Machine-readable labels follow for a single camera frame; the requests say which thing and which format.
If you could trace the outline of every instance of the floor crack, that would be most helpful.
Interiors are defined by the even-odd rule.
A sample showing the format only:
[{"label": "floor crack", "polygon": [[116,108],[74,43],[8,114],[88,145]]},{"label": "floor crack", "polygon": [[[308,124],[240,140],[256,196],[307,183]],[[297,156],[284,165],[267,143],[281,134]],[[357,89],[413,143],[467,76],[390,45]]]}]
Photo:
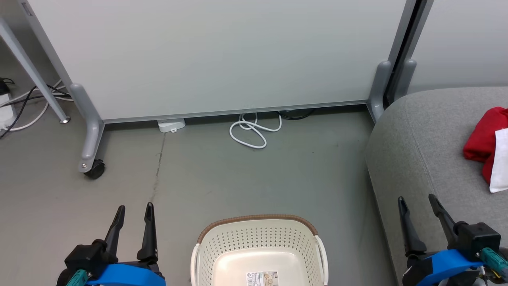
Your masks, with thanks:
[{"label": "floor crack", "polygon": [[152,203],[153,203],[153,200],[155,199],[155,195],[157,195],[157,187],[158,187],[158,183],[159,183],[158,174],[159,174],[159,171],[161,170],[162,154],[164,151],[164,142],[165,141],[166,141],[166,133],[164,133],[164,137],[162,139],[161,152],[159,153],[159,163],[157,166],[157,172],[155,173],[155,182],[153,183],[153,192],[152,192],[152,196],[150,197],[150,200],[149,200]]},{"label": "floor crack", "polygon": [[362,229],[360,231],[360,239],[358,240],[358,248],[360,248],[362,246],[363,234],[365,232],[365,222],[367,221],[367,207],[368,207],[369,202],[370,202],[370,199],[367,198],[365,200],[365,206],[363,208]]}]

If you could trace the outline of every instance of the gray fabric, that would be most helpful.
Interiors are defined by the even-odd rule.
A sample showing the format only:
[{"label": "gray fabric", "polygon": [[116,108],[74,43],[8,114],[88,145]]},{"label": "gray fabric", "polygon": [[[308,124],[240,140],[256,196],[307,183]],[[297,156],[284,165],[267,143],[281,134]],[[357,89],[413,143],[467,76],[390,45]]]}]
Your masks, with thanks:
[{"label": "gray fabric", "polygon": [[483,221],[508,245],[508,191],[491,194],[481,175],[483,165],[462,155],[480,118],[496,106],[508,107],[507,87],[425,91],[396,101],[376,124],[366,160],[400,285],[406,258],[399,196],[404,196],[428,251],[447,245],[427,198],[430,193],[456,221]]}]

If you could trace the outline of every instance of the laundry basket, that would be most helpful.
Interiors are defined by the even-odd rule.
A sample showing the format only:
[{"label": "laundry basket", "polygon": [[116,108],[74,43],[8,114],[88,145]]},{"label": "laundry basket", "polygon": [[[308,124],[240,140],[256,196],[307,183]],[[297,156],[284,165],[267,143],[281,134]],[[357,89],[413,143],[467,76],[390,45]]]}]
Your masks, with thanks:
[{"label": "laundry basket", "polygon": [[317,230],[293,215],[216,221],[199,235],[192,286],[324,286],[328,261]]}]

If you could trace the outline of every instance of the white power strip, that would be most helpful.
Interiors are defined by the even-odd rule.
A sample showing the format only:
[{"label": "white power strip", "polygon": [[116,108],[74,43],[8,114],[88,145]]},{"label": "white power strip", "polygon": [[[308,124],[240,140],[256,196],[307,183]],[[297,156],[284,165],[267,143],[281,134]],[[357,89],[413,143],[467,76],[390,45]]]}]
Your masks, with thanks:
[{"label": "white power strip", "polygon": [[185,119],[165,119],[165,120],[157,120],[159,125],[159,130],[162,133],[171,132],[175,133],[176,130],[185,127]]},{"label": "white power strip", "polygon": [[[7,102],[11,99],[8,93],[0,95],[0,104]],[[16,119],[16,110],[13,105],[0,107],[0,129],[5,129],[11,126]]]}]

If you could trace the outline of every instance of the red cloth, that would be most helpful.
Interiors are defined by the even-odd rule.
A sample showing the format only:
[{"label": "red cloth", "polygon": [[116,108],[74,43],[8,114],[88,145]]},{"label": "red cloth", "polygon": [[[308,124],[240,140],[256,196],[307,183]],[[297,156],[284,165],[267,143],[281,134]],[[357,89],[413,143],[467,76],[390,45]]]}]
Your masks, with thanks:
[{"label": "red cloth", "polygon": [[496,150],[496,131],[504,128],[508,128],[508,108],[489,109],[474,128],[463,149],[466,159],[485,163],[482,175],[489,184]]}]

